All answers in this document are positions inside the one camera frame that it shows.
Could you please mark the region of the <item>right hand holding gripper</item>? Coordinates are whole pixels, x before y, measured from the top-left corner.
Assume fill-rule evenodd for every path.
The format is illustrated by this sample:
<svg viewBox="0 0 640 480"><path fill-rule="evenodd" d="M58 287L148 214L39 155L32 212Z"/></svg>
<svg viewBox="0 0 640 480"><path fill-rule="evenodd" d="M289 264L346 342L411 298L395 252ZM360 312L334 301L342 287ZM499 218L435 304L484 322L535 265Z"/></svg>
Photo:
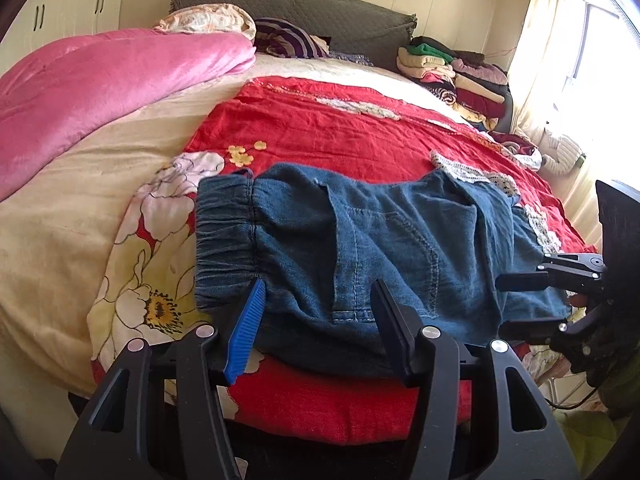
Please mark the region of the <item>right hand holding gripper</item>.
<svg viewBox="0 0 640 480"><path fill-rule="evenodd" d="M584 294L574 294L570 296L570 305L573 308L585 308L589 304L589 297Z"/></svg>

